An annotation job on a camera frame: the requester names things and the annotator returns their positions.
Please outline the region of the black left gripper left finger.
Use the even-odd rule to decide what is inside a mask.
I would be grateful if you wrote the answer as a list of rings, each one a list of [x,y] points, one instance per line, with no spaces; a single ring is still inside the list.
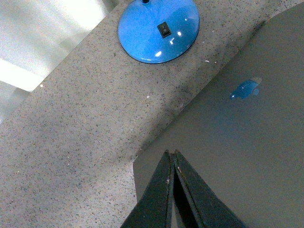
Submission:
[[[123,228],[171,227],[171,156],[165,151]]]

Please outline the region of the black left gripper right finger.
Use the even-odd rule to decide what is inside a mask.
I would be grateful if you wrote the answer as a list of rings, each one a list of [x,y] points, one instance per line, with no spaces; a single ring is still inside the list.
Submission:
[[[245,224],[215,195],[181,152],[176,150],[174,156],[178,177],[200,227],[244,228]]]

